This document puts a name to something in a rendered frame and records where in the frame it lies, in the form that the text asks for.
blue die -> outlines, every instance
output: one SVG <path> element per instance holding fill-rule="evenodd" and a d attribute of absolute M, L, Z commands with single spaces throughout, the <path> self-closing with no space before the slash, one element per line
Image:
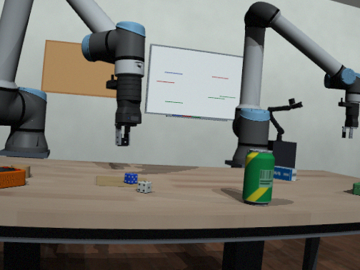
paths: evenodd
<path fill-rule="evenodd" d="M 135 173 L 125 173 L 124 183 L 137 184 L 137 174 L 135 174 Z"/>

green object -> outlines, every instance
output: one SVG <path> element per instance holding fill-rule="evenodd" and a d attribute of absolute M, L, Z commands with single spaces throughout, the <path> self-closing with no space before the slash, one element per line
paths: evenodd
<path fill-rule="evenodd" d="M 250 149 L 245 159 L 243 200 L 266 206 L 271 201 L 275 157 L 272 151 Z"/>
<path fill-rule="evenodd" d="M 354 195 L 360 195 L 360 182 L 359 183 L 354 183 L 353 194 Z"/>

wooden table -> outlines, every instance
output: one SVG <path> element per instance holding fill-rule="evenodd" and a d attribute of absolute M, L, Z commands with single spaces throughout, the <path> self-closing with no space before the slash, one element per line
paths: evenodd
<path fill-rule="evenodd" d="M 40 243 L 209 242 L 225 243 L 223 269 L 261 269 L 265 240 L 296 238 L 306 238 L 303 269 L 315 269 L 321 236 L 360 234 L 359 179 L 327 171 L 274 179 L 271 203 L 251 206 L 240 168 L 0 157 L 0 166 L 12 164 L 30 165 L 31 177 L 0 189 L 5 270 L 24 256 L 39 265 Z M 96 185 L 97 176 L 126 172 L 151 181 L 152 192 Z"/>

red line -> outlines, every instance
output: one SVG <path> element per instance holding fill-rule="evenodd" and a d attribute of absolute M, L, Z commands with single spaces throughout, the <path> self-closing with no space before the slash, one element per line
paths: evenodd
<path fill-rule="evenodd" d="M 217 78 L 217 79 L 229 79 L 229 78 L 222 78 L 220 76 L 212 76 L 213 78 Z"/>

table leg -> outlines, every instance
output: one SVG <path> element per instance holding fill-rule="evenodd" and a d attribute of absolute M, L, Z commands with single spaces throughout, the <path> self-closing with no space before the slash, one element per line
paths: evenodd
<path fill-rule="evenodd" d="M 226 242 L 222 270 L 261 270 L 264 241 Z"/>
<path fill-rule="evenodd" d="M 40 270 L 40 244 L 4 242 L 4 270 Z"/>
<path fill-rule="evenodd" d="M 303 270 L 316 270 L 320 237 L 306 238 Z"/>

